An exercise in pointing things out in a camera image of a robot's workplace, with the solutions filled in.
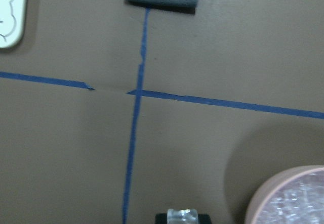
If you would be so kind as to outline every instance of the round container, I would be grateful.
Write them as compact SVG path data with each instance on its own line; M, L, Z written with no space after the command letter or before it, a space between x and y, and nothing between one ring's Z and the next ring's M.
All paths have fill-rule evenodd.
M320 171L324 171L324 166L301 166L285 170L271 177L254 194L247 210L245 224L256 224L262 210L267 204L271 204L269 203L271 198L284 186L305 175Z

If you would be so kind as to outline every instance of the white object with bear outline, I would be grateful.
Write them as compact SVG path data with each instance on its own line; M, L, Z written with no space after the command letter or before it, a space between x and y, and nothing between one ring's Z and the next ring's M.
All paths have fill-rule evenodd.
M0 0L0 48L14 46L24 32L27 0Z

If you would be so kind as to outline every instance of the blue tape line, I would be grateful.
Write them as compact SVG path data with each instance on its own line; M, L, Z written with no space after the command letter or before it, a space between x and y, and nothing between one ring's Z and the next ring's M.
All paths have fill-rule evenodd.
M136 95L136 93L137 90L133 90L130 91L128 94ZM159 98L159 99L178 100L178 101L197 103L197 104L208 104L208 105L216 105L216 106L230 107L230 108L237 108L237 109L262 111L262 112L269 112L269 113L276 113L276 114L286 114L286 115L294 115L294 116L301 116L301 117L308 117L308 118L324 119L324 113L316 112L316 111L281 108L281 107L267 106L267 105L260 105L260 104L248 104L248 103L219 100L219 99L207 99L207 98L200 98L194 96L179 96L176 94L167 94L167 93L160 93L160 92L153 92L153 91L146 91L146 90L142 91L142 96Z
M132 182L132 173L133 173L135 146L136 146L136 129L137 129L137 121L141 109L141 98L143 92L143 81L144 81L145 62L146 62L146 47L147 47L147 22L148 22L149 12L150 9L146 8L145 19L143 24L143 36L142 36L142 43L141 43L142 63L138 67L137 89L136 89L136 93L134 94L136 98L134 104L131 139L130 139L127 170L126 170L126 180L125 180L125 190L124 190L124 200L123 200L123 224L127 223L127 217L128 217L128 207L129 207L129 200L130 200L130 191L131 191L131 182Z
M3 72L3 71L0 71L0 77L14 79L14 80L33 81L33 82L40 82L46 84L61 85L61 86L73 86L73 87L94 90L94 88L81 81L70 81L70 80L41 77L41 76L29 76L29 75Z

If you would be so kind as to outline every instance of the cartoon bear drawing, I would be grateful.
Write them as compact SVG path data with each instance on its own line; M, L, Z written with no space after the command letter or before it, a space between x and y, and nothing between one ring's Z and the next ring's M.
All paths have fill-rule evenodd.
M7 41L7 37L16 28L16 18L12 6L13 0L0 0L0 40Z

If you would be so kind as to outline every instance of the blue tape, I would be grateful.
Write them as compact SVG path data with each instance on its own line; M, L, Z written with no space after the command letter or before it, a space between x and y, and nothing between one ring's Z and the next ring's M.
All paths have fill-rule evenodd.
M141 109L141 98L143 92L143 81L144 81L145 62L146 62L146 47L147 47L147 22L148 22L149 12L150 9L146 8L145 19L143 24L143 36L142 36L142 43L141 43L142 63L138 67L137 89L134 94L136 98L134 104L133 122L132 122L131 139L130 139L130 146L128 152L125 189L124 189L123 224L127 223L127 217L128 217L128 207L129 207L129 200L130 200L132 173L133 173L135 146L136 146L136 129L137 129L137 121Z
M70 80L41 77L41 76L29 76L29 75L3 72L3 71L0 71L0 77L14 79L14 80L33 81L33 82L40 82L40 83L46 83L46 84L61 85L61 86L73 86L73 87L94 90L94 88L92 88L88 84L81 82L81 81L70 81Z
M136 95L136 93L137 90L133 90L130 91L128 94ZM286 114L286 115L294 115L294 116L301 116L301 117L308 117L308 118L324 119L324 113L316 112L316 111L281 108L281 107L267 106L267 105L260 105L260 104L248 104L248 103L219 100L219 99L207 99L207 98L200 98L194 96L179 96L176 94L167 94L167 93L160 93L160 92L153 92L153 91L146 91L146 90L142 91L142 96L150 97L150 98L178 100L178 101L197 103L197 104L208 104L208 105L216 105L216 106L230 107L230 108L237 108L237 109L262 111L262 112L269 112L269 113L276 113L276 114Z

